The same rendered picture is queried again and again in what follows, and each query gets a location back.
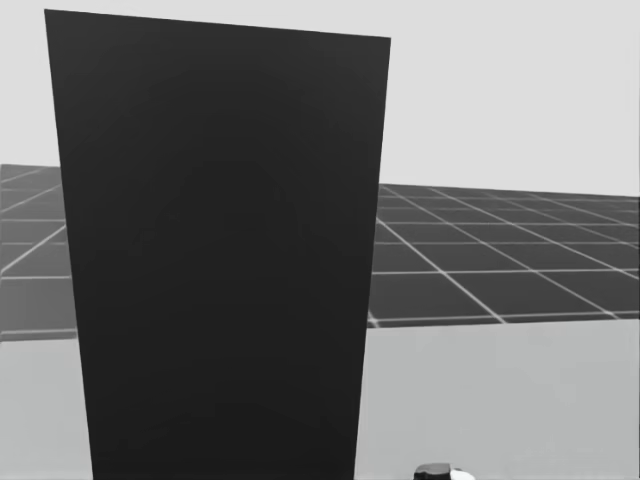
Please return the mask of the black screen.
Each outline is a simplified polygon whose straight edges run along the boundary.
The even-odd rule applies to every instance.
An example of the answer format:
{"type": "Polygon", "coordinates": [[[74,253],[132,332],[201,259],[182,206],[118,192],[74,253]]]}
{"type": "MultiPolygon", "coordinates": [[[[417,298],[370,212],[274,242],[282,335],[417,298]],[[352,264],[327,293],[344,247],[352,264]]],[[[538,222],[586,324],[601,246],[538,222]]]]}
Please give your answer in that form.
{"type": "Polygon", "coordinates": [[[44,17],[94,480],[354,480],[390,40],[44,17]]]}

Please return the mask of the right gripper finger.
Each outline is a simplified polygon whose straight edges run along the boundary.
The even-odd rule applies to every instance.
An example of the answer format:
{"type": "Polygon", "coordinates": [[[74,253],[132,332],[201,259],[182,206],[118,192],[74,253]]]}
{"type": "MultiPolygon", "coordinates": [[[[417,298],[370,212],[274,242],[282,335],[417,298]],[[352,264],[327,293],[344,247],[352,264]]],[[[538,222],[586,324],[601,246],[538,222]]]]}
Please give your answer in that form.
{"type": "Polygon", "coordinates": [[[419,465],[414,471],[413,480],[476,480],[476,477],[449,463],[439,462],[419,465]]]}

